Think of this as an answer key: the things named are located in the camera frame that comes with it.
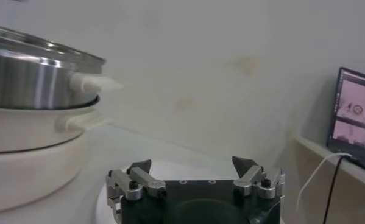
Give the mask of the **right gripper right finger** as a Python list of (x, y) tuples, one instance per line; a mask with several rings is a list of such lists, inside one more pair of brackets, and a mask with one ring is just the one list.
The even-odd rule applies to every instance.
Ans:
[(234, 187), (243, 197), (255, 192), (260, 198), (283, 198), (285, 196), (285, 174), (279, 168), (265, 170), (252, 159), (232, 157), (233, 166), (239, 176)]

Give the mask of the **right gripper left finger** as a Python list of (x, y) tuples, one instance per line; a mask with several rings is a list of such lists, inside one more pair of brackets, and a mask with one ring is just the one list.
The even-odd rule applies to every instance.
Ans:
[(122, 198), (127, 201), (139, 201), (145, 195), (162, 198), (166, 195), (166, 182), (149, 174), (152, 161), (150, 159), (133, 163), (123, 171), (110, 170), (105, 177), (107, 204), (116, 213), (116, 205)]

